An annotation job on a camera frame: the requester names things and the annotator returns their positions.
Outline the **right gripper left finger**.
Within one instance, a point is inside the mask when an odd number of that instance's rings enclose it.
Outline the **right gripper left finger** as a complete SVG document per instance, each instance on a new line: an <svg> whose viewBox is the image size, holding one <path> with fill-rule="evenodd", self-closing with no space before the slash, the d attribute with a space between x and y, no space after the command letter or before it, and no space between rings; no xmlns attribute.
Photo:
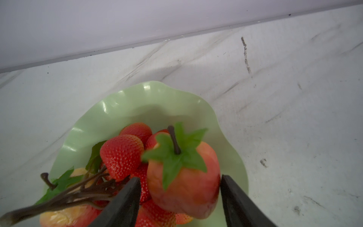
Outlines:
<svg viewBox="0 0 363 227"><path fill-rule="evenodd" d="M141 184L131 179L89 227L134 227L140 207Z"/></svg>

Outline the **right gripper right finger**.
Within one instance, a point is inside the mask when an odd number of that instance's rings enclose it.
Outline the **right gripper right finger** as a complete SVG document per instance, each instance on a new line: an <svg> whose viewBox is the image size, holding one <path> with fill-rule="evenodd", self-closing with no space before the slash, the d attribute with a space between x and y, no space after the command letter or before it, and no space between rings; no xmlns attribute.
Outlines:
<svg viewBox="0 0 363 227"><path fill-rule="evenodd" d="M229 175L222 175L220 191L228 227L277 227Z"/></svg>

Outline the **red fake apple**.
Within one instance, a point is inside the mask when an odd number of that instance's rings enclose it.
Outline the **red fake apple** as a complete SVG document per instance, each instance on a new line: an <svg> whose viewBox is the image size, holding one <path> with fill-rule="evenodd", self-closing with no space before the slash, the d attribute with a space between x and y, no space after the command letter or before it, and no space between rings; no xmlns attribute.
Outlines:
<svg viewBox="0 0 363 227"><path fill-rule="evenodd" d="M141 156L151 198L166 211L206 219L216 208L221 181L217 154L203 141L207 129L186 132L177 122L168 131Z"/></svg>
<svg viewBox="0 0 363 227"><path fill-rule="evenodd" d="M59 178L49 181L46 194L36 202L36 205L46 203L64 191L67 193L40 215L41 226L87 227L109 201L95 200L100 194L88 191L83 193L83 190L103 183L102 176L93 177L103 173L86 168L71 168Z"/></svg>

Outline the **red strawberry bunch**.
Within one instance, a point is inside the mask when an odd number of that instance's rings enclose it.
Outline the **red strawberry bunch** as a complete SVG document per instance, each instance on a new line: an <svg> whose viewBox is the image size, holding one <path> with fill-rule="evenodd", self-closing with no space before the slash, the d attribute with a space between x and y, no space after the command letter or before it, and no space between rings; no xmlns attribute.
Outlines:
<svg viewBox="0 0 363 227"><path fill-rule="evenodd" d="M102 176L103 183L83 190L83 193L88 191L100 194L95 200L105 200L110 203L129 180L137 177L141 183L140 207L135 223L137 227L174 227L177 224L188 223L192 220L190 216L165 211L151 199L147 186L148 165L141 162L144 145L151 136L152 130L147 125L136 123L125 127L118 136L97 143L92 148L92 155L84 168L104 172L93 175L93 177ZM53 181L48 178L47 173L42 173L41 179L47 186L49 181ZM1 226L10 227L37 215L40 217L66 193L67 191L64 191L46 203L34 204L4 214L1 217Z"/></svg>

